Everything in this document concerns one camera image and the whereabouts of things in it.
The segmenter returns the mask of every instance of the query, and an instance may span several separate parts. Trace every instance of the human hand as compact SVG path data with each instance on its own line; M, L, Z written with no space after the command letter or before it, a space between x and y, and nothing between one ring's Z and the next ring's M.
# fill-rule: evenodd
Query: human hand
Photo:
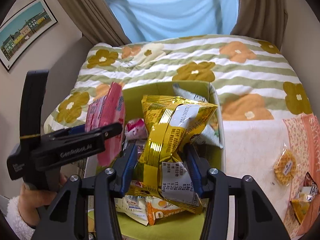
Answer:
M67 179L66 176L60 174L59 182L61 185L64 185ZM36 208L50 205L56 195L56 192L48 190L28 190L23 183L18 202L20 216L29 226L36 226L40 221Z

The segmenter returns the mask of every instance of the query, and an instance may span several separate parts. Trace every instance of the blue curtain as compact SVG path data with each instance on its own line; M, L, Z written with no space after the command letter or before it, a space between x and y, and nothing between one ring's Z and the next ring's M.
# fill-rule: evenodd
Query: blue curtain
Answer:
M238 0L106 0L132 43L230 34Z

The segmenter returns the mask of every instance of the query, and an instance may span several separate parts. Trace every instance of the framed picture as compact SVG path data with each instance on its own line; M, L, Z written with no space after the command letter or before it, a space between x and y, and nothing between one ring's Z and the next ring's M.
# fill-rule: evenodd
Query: framed picture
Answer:
M0 27L0 60L9 71L26 48L58 21L44 0L34 0Z

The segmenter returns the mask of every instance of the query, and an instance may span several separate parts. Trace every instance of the floral bedspread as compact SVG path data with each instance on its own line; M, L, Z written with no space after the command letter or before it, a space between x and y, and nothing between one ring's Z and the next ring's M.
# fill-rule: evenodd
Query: floral bedspread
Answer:
M70 95L47 118L50 132L85 123L88 105L110 84L123 89L152 82L212 82L223 120L285 119L311 114L296 73L275 45L233 35L204 35L111 47L88 53Z

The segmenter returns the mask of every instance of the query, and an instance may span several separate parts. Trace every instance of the waffle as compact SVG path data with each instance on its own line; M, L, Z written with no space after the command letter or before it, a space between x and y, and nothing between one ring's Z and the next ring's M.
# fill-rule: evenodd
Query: waffle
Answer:
M290 150L285 150L274 166L274 173L282 185L288 185L296 174L297 160Z

